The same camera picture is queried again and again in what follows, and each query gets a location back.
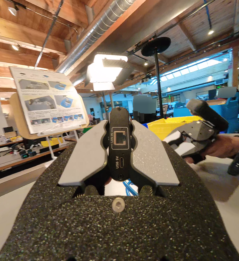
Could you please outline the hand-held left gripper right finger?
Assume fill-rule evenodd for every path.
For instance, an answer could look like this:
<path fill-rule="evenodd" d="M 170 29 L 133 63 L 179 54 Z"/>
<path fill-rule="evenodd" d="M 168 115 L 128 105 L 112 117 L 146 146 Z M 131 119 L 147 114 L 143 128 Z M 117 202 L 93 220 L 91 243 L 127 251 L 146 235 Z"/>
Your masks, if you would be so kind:
<path fill-rule="evenodd" d="M 135 146 L 131 151 L 130 163 L 136 173 L 130 180 L 141 189 L 145 185 L 157 189 L 158 186 L 178 186 L 180 181 L 160 138 L 148 128 L 131 121 Z"/>

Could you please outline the silver ventilation duct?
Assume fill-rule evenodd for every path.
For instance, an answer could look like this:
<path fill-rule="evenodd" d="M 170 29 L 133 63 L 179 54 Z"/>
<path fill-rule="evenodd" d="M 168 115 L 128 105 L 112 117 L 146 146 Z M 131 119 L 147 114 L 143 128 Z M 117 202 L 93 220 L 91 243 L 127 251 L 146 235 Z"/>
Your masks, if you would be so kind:
<path fill-rule="evenodd" d="M 95 18 L 58 64 L 55 72 L 63 73 L 71 80 L 86 75 L 87 67 L 93 62 L 99 45 L 135 11 L 132 8 L 136 7 L 134 2 L 135 0 L 97 1 L 93 7 Z"/>

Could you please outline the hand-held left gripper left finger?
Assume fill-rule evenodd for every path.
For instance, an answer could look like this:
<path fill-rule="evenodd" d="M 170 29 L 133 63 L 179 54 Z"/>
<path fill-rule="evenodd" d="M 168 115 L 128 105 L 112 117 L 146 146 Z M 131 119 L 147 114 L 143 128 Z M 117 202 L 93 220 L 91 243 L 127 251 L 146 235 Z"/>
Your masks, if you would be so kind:
<path fill-rule="evenodd" d="M 79 138 L 59 179 L 60 186 L 102 187 L 109 179 L 107 149 L 103 145 L 108 120 L 102 120 Z"/>

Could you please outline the black pole stand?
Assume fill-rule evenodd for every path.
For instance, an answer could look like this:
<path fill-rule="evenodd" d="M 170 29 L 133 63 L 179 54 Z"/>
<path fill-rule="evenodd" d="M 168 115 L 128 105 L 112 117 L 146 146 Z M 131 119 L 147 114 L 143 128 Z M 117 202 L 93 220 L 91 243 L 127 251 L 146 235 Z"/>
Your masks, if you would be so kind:
<path fill-rule="evenodd" d="M 143 56 L 145 56 L 145 57 L 154 56 L 154 59 L 155 59 L 158 97 L 159 97 L 159 106 L 160 106 L 160 119 L 163 118 L 163 104 L 162 104 L 158 54 L 161 54 L 165 50 L 167 50 L 169 48 L 170 44 L 171 44 L 171 39 L 169 37 L 159 37 L 159 38 L 156 38 L 156 39 L 149 41 L 141 49 L 141 54 Z"/>

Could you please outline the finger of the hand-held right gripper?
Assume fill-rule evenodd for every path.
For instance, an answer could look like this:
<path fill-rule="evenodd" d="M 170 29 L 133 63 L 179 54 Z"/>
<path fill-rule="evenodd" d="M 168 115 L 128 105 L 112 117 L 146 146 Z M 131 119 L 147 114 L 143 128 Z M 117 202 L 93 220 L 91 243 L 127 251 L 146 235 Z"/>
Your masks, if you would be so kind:
<path fill-rule="evenodd" d="M 191 142 L 182 142 L 179 145 L 170 142 L 170 146 L 181 157 L 188 157 L 194 153 L 194 144 Z"/>
<path fill-rule="evenodd" d="M 166 138 L 163 139 L 163 142 L 166 142 L 169 145 L 180 145 L 186 141 L 186 137 L 180 131 L 175 131 L 170 133 Z"/>

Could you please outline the black ethernet switch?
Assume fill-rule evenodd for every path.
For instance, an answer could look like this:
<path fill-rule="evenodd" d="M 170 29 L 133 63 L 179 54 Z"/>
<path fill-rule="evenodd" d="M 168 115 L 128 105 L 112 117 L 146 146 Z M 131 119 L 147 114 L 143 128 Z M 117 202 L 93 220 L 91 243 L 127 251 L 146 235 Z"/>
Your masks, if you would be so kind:
<path fill-rule="evenodd" d="M 115 181 L 129 179 L 131 149 L 129 113 L 123 107 L 116 107 L 110 112 L 108 146 L 108 166 Z"/>

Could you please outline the small yellow bin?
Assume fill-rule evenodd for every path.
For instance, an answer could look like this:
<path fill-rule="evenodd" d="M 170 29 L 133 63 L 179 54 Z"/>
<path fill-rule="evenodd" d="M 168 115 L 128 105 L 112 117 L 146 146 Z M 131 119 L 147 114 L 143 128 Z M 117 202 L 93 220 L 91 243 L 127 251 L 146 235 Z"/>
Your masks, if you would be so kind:
<path fill-rule="evenodd" d="M 65 140 L 63 140 L 62 137 L 57 137 L 57 138 L 51 138 L 48 141 L 47 140 L 41 141 L 40 144 L 42 147 L 49 147 L 49 145 L 52 147 L 53 146 L 57 147 L 57 146 L 65 145 L 66 142 Z"/>

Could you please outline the black digital timer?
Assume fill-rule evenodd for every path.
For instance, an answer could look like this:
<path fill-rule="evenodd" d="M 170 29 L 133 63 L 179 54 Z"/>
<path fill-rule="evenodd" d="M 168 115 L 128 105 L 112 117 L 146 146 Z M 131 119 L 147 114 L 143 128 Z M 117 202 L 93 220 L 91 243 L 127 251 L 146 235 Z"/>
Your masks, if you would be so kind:
<path fill-rule="evenodd" d="M 19 155 L 20 155 L 21 159 L 26 159 L 26 158 L 29 158 L 29 157 L 36 156 L 37 152 L 33 151 L 32 149 L 28 149 L 27 151 L 25 151 L 25 150 L 20 151 Z"/>

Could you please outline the grey light stand pole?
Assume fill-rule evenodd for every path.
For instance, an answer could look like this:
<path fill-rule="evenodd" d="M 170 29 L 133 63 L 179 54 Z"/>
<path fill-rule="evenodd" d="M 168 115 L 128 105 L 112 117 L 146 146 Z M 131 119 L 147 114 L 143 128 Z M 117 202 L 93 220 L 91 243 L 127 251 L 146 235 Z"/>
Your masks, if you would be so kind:
<path fill-rule="evenodd" d="M 109 94 L 109 97 L 110 97 L 111 109 L 114 109 L 114 101 L 113 101 L 113 98 L 112 98 L 112 93 L 108 92 L 108 94 Z M 108 112 L 109 108 L 108 108 L 107 103 L 106 103 L 105 92 L 104 91 L 102 91 L 102 99 L 103 99 L 103 103 L 104 103 L 104 110 L 105 110 L 106 120 L 109 120 L 109 118 L 110 118 L 110 114 Z"/>

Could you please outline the yellow plastic bin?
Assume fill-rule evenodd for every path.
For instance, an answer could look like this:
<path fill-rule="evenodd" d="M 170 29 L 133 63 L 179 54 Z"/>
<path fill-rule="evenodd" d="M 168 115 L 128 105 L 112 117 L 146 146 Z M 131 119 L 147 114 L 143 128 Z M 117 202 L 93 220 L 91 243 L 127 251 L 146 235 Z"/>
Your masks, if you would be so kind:
<path fill-rule="evenodd" d="M 159 119 L 154 122 L 147 123 L 150 131 L 155 133 L 161 141 L 169 135 L 174 129 L 193 121 L 202 120 L 199 116 L 173 117 L 167 119 Z"/>

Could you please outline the studio light panel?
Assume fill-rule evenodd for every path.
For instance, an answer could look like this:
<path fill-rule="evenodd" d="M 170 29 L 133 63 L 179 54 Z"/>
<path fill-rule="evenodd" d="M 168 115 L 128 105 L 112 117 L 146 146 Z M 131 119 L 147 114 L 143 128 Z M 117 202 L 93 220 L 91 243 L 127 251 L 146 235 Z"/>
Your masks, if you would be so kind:
<path fill-rule="evenodd" d="M 93 84 L 94 91 L 115 90 L 134 71 L 128 57 L 120 54 L 97 53 L 87 67 L 85 87 Z"/>

